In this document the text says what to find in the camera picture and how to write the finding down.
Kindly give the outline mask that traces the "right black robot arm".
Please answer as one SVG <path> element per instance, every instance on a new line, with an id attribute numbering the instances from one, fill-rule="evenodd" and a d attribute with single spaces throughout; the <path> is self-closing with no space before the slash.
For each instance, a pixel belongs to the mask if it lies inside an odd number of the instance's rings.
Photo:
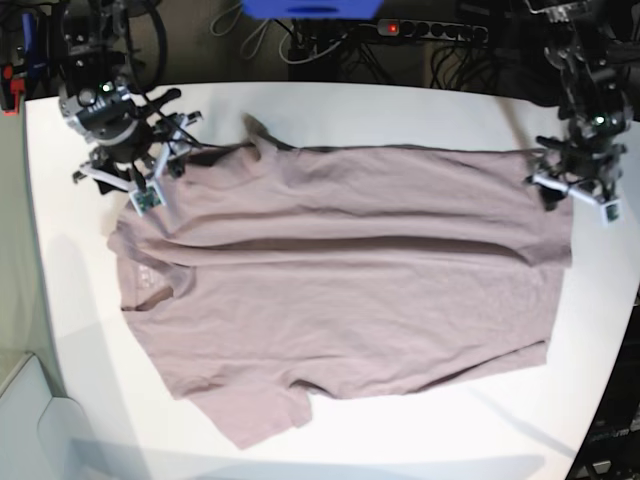
<path id="1" fill-rule="evenodd" d="M 198 146 L 188 133 L 198 111 L 166 115 L 161 109 L 181 92 L 154 99 L 139 83 L 130 29 L 131 1 L 65 1 L 56 59 L 62 80 L 59 109 L 66 124 L 92 150 L 73 173 L 93 180 L 101 194 L 126 193 L 141 212 L 166 202 L 164 175 L 185 172 L 185 158 Z"/>

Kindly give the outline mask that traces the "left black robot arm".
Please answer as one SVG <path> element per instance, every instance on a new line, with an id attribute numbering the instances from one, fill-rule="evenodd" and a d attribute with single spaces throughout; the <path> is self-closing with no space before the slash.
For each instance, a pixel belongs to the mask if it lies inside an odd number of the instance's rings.
<path id="1" fill-rule="evenodd" d="M 544 19 L 545 57 L 559 71 L 558 117 L 564 138 L 538 136 L 543 148 L 526 182 L 538 188 L 551 211 L 569 197 L 597 208 L 606 224 L 622 215 L 617 182 L 627 153 L 617 137 L 628 131 L 633 110 L 615 66 L 607 58 L 607 36 L 592 1 L 527 1 Z"/>

